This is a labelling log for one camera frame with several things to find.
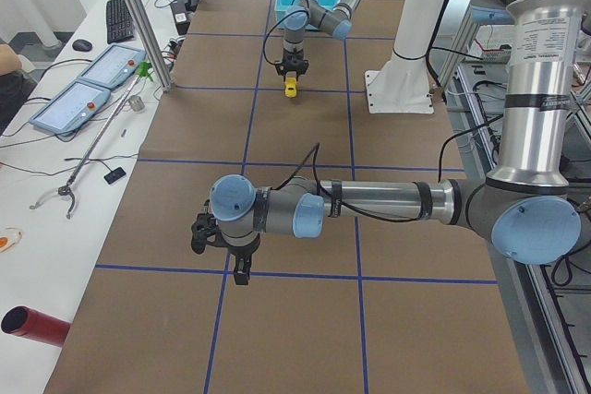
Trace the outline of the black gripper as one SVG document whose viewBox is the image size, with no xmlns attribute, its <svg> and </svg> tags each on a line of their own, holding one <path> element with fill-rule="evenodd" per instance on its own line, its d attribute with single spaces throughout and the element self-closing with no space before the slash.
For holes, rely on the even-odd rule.
<svg viewBox="0 0 591 394">
<path fill-rule="evenodd" d="M 205 200 L 202 212 L 197 214 L 195 222 L 191 225 L 192 238 L 190 242 L 194 253 L 202 254 L 207 246 L 226 248 L 235 257 L 233 277 L 236 285 L 249 285 L 252 256 L 260 245 L 260 234 L 249 233 L 246 241 L 240 241 L 238 245 L 229 243 L 214 215 L 210 212 L 210 201 Z"/>
<path fill-rule="evenodd" d="M 281 76 L 283 82 L 286 81 L 286 75 L 289 72 L 295 73 L 295 79 L 305 75 L 308 71 L 308 60 L 304 57 L 304 51 L 283 50 L 283 58 L 275 64 L 275 70 L 278 76 Z"/>
</svg>

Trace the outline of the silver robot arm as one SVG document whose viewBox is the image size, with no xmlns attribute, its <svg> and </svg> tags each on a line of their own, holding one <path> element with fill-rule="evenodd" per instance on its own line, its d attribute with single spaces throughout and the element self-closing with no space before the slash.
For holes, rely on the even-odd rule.
<svg viewBox="0 0 591 394">
<path fill-rule="evenodd" d="M 334 39 L 345 40 L 360 1 L 276 0 L 278 9 L 274 27 L 283 29 L 283 53 L 280 60 L 270 64 L 283 78 L 286 96 L 296 96 L 297 81 L 309 67 L 304 51 L 306 31 L 318 30 Z"/>
<path fill-rule="evenodd" d="M 276 187 L 255 187 L 230 174 L 212 185 L 191 228 L 192 250 L 228 250 L 235 282 L 245 285 L 263 233 L 313 238 L 326 218 L 357 214 L 461 226 L 523 264 L 566 255 L 582 223 L 567 200 L 560 159 L 576 40 L 590 30 L 590 0 L 471 0 L 470 6 L 478 24 L 514 26 L 500 153 L 484 180 L 321 181 L 293 173 Z"/>
</svg>

